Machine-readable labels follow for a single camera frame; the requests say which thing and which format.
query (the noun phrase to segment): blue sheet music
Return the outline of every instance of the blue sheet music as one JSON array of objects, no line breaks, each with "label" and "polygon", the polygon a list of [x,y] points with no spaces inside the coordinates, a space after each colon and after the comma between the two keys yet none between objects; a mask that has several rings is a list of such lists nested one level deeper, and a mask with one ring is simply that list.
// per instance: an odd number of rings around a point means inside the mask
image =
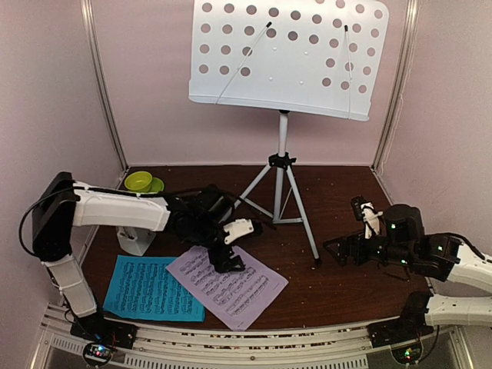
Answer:
[{"label": "blue sheet music", "polygon": [[203,321],[203,305],[166,271],[174,260],[118,256],[103,309],[128,319]]}]

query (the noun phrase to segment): perforated music stand plate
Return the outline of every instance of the perforated music stand plate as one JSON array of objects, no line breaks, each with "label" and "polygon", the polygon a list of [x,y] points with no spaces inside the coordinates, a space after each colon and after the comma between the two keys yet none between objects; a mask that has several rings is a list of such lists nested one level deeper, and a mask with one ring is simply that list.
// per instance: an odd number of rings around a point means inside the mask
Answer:
[{"label": "perforated music stand plate", "polygon": [[216,103],[269,22],[219,104],[368,120],[389,22],[374,0],[196,0],[189,98]]}]

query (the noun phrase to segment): music stand tripod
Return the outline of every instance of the music stand tripod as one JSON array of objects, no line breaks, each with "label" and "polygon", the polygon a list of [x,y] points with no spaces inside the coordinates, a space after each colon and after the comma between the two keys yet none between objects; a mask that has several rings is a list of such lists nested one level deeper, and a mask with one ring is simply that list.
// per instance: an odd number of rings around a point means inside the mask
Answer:
[{"label": "music stand tripod", "polygon": [[[307,239],[309,240],[309,245],[311,246],[311,250],[314,256],[314,262],[318,266],[321,264],[320,256],[317,252],[316,244],[314,243],[313,232],[311,231],[311,226],[309,225],[308,216],[306,215],[306,211],[304,209],[304,205],[301,199],[301,193],[299,192],[298,185],[295,181],[295,176],[292,171],[292,164],[296,162],[295,158],[290,158],[289,153],[286,152],[287,148],[287,130],[288,130],[288,114],[287,110],[280,110],[280,134],[278,140],[278,153],[272,155],[268,158],[268,164],[265,165],[260,174],[251,182],[251,184],[244,190],[241,194],[240,198],[242,198],[245,202],[247,202],[252,207],[261,211],[263,214],[272,218],[274,224],[291,224],[291,223],[303,223],[304,228],[306,229]],[[253,201],[249,200],[247,197],[251,191],[260,183],[263,177],[272,169],[273,167],[277,168],[277,179],[275,182],[275,197],[274,197],[274,212],[273,214],[268,210],[264,209],[258,204],[255,204]],[[284,185],[284,173],[287,173],[288,180],[291,184],[291,189],[288,192],[288,195],[285,199],[284,206],[281,207],[282,201],[282,190]],[[298,204],[299,213],[301,215],[300,218],[291,218],[291,219],[282,219],[282,215],[284,214],[284,210],[287,206],[287,202],[291,195],[291,192],[294,192],[294,198],[296,203]],[[234,206],[237,208],[241,201],[237,200]]]}]

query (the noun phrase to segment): tripod leg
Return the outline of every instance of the tripod leg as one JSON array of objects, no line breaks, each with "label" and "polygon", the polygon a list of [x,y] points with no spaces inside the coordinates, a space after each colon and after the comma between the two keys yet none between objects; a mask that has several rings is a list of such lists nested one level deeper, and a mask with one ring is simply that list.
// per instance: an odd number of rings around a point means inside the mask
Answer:
[{"label": "tripod leg", "polygon": [[282,202],[283,186],[284,186],[284,169],[277,168],[277,180],[275,181],[274,221],[280,220],[280,207]]},{"label": "tripod leg", "polygon": [[[253,189],[256,187],[256,185],[258,183],[260,183],[261,179],[263,179],[263,177],[268,173],[269,170],[270,170],[270,165],[266,164],[265,167],[261,170],[260,174],[256,176],[256,178],[250,183],[248,188],[246,188],[244,190],[244,192],[241,194],[241,196],[239,196],[239,197],[242,199],[245,199],[249,195],[249,193],[251,191],[253,191]],[[234,203],[234,207],[237,208],[240,204],[241,204],[241,202],[239,200],[237,200]]]},{"label": "tripod leg", "polygon": [[306,215],[304,205],[302,204],[301,194],[299,193],[299,188],[297,183],[295,182],[294,173],[292,172],[291,167],[287,168],[287,176],[289,178],[289,182],[291,183],[292,192],[294,192],[295,201],[298,203],[299,213],[301,213],[304,228],[306,228],[307,239],[309,240],[309,245],[311,246],[311,250],[313,251],[314,261],[316,262],[316,265],[319,265],[321,264],[320,255],[318,254],[316,244],[314,243],[313,232],[311,232],[311,226],[309,225],[308,216]]}]

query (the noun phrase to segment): pink wall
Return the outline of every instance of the pink wall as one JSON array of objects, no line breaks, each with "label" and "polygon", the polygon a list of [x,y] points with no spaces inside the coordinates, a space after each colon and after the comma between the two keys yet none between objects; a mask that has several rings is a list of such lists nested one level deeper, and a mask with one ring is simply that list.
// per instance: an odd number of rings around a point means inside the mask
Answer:
[{"label": "pink wall", "polygon": [[[405,1],[383,2],[390,9],[391,23],[370,121],[292,114],[288,149],[300,163],[372,163],[394,82],[407,6]],[[263,164],[277,150],[276,111],[188,100],[192,9],[192,0],[94,1],[105,77],[128,161],[133,165]]]},{"label": "pink wall", "polygon": [[[55,290],[18,244],[20,217],[58,171],[113,185],[119,169],[80,2],[2,0],[0,33],[0,367],[21,368]],[[75,235],[76,250],[86,231]]]},{"label": "pink wall", "polygon": [[[422,210],[426,231],[466,235],[492,254],[492,2],[423,2],[403,110],[383,179],[397,202]],[[446,283],[439,291],[463,294]],[[490,367],[490,329],[470,331]]]}]

